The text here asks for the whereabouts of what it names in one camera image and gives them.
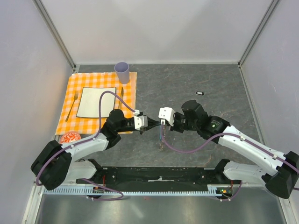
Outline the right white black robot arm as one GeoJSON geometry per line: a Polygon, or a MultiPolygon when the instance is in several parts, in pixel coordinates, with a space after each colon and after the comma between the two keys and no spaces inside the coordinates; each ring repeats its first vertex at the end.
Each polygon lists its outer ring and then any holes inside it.
{"type": "Polygon", "coordinates": [[[182,113],[170,107],[160,108],[158,117],[162,126],[183,133],[196,131],[206,140],[227,147],[252,161],[253,165],[223,159],[214,171],[218,183],[237,180],[243,183],[262,184],[272,194],[288,199],[299,179],[299,156],[295,152],[283,153],[272,149],[239,131],[226,120],[209,116],[196,100],[181,106],[182,113]]]}

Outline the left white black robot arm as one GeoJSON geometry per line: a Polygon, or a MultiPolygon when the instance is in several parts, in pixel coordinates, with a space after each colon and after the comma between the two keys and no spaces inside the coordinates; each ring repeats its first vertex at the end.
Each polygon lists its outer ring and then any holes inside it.
{"type": "Polygon", "coordinates": [[[136,111],[131,118],[125,118],[122,110],[114,109],[96,134],[71,143],[48,142],[31,165],[31,171],[36,175],[36,185],[53,190],[68,179],[84,178],[91,183],[99,183],[103,173],[97,169],[98,166],[90,161],[80,165],[79,159],[114,147],[121,140],[121,132],[143,133],[159,125],[159,121],[140,111],[136,111]]]}

